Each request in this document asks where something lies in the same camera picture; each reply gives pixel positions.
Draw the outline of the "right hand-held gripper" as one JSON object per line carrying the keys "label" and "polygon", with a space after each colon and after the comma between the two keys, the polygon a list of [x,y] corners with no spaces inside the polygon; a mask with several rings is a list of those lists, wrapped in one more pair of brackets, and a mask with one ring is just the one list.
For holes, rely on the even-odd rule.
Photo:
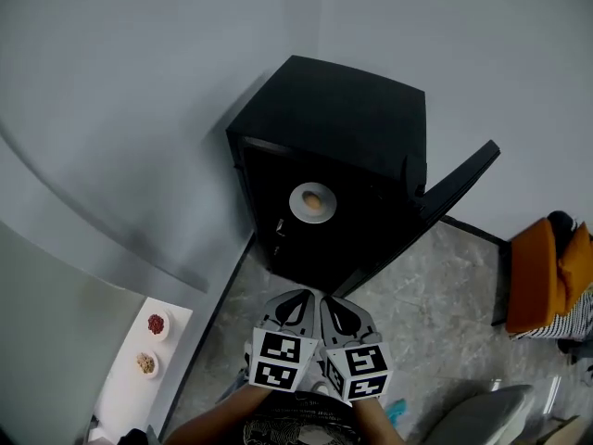
{"label": "right hand-held gripper", "polygon": [[323,344],[318,363],[329,388],[343,402],[384,395],[393,358],[370,314],[347,299],[325,296],[320,316]]}

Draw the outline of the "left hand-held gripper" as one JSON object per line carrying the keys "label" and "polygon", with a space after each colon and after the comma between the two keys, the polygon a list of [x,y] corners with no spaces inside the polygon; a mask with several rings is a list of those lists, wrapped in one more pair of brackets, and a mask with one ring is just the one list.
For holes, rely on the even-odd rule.
{"label": "left hand-held gripper", "polygon": [[316,361],[315,297],[296,289],[270,299],[254,327],[249,355],[251,386],[295,392]]}

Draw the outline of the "white round plate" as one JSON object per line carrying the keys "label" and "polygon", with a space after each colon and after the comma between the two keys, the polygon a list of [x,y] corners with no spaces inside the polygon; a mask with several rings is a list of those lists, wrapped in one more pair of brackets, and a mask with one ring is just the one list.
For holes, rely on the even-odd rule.
{"label": "white round plate", "polygon": [[[302,195],[310,191],[315,193],[322,201],[320,210],[311,210],[303,202]],[[292,214],[303,223],[319,224],[328,222],[336,213],[337,198],[334,192],[319,183],[304,183],[293,189],[289,196],[289,208]]]}

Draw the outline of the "black mini fridge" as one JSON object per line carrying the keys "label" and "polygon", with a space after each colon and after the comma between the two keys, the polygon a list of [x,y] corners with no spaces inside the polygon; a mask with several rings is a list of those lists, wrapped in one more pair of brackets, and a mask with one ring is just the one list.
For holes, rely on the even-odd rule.
{"label": "black mini fridge", "polygon": [[[272,273],[344,297],[430,230],[499,156],[487,142],[428,186],[422,90],[292,56],[227,128],[234,167]],[[304,183],[330,188],[337,210],[309,224],[290,211]]]}

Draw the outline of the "person's left forearm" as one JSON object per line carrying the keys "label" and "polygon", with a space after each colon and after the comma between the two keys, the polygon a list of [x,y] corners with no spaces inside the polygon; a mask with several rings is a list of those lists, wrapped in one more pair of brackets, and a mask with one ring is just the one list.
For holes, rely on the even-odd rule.
{"label": "person's left forearm", "polygon": [[211,410],[176,428],[164,445],[217,445],[270,394],[271,389],[245,384]]}

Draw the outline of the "person's right forearm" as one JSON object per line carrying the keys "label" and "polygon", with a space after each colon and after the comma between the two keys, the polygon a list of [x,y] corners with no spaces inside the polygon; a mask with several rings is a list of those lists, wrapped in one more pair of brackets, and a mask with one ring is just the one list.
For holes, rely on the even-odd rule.
{"label": "person's right forearm", "polygon": [[352,403],[363,445],[406,445],[376,398]]}

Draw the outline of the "person's black printed shirt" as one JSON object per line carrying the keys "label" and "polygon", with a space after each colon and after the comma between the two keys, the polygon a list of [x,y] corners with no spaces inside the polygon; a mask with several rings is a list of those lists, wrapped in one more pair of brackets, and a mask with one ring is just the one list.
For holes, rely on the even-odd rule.
{"label": "person's black printed shirt", "polygon": [[360,445],[352,409],[313,392],[273,391],[234,431],[233,445]]}

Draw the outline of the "white bowl of red beans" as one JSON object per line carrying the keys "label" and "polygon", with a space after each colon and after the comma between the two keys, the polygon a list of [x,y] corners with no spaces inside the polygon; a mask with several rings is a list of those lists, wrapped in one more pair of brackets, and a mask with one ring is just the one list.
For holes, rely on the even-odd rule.
{"label": "white bowl of red beans", "polygon": [[148,335],[157,342],[166,340],[170,333],[170,317],[167,311],[151,313],[146,320]]}

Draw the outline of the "white bowl of tan beans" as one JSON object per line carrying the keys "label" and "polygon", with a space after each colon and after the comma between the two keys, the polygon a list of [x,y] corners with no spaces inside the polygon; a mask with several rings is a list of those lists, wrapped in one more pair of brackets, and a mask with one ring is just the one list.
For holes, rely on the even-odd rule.
{"label": "white bowl of tan beans", "polygon": [[135,362],[142,376],[152,379],[158,375],[159,363],[157,354],[154,351],[138,352],[135,356]]}

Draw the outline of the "grey chair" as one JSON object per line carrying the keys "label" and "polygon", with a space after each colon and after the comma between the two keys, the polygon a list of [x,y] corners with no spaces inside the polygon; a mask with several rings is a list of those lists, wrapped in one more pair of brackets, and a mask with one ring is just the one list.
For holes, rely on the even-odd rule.
{"label": "grey chair", "polygon": [[474,396],[450,411],[422,445],[511,445],[523,432],[535,398],[530,385]]}

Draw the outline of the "white side table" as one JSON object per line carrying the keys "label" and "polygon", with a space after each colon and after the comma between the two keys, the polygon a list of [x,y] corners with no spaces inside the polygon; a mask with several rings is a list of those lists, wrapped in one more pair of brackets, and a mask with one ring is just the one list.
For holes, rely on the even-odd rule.
{"label": "white side table", "polygon": [[[157,342],[147,332],[146,320],[153,312],[165,310],[170,317],[170,333]],[[184,333],[192,319],[189,309],[148,298],[134,319],[113,362],[97,400],[88,441],[115,445],[133,428],[152,426],[160,432],[192,356]],[[139,372],[135,356],[140,351],[157,354],[159,369],[149,379]]]}

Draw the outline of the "striped black white fabric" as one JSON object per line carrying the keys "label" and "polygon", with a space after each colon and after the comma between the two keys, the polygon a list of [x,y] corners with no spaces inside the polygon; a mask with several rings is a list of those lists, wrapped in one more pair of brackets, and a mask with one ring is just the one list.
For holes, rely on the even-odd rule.
{"label": "striped black white fabric", "polygon": [[583,341],[593,331],[593,289],[588,289],[565,315],[556,315],[551,324],[523,333],[510,334],[512,340],[568,339]]}

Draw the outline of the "black bag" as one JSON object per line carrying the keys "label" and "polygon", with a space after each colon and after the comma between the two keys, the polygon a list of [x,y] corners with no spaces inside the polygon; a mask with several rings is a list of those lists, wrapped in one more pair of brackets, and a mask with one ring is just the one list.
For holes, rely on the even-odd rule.
{"label": "black bag", "polygon": [[556,254],[561,256],[574,235],[576,220],[561,210],[551,212],[547,219],[554,235]]}

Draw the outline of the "wooden chair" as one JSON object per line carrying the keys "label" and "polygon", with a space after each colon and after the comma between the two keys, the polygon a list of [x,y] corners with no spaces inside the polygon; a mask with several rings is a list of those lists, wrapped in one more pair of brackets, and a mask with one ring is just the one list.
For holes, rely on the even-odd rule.
{"label": "wooden chair", "polygon": [[534,445],[581,445],[592,426],[593,420],[583,415],[566,419],[551,416],[542,426]]}

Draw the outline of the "black bench frame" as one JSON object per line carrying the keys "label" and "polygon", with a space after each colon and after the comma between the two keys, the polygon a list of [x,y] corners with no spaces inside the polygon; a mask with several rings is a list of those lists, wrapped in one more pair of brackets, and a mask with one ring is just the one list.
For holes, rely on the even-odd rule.
{"label": "black bench frame", "polygon": [[508,305],[511,293],[511,243],[503,241],[498,246],[497,286],[492,327],[499,327],[506,323]]}

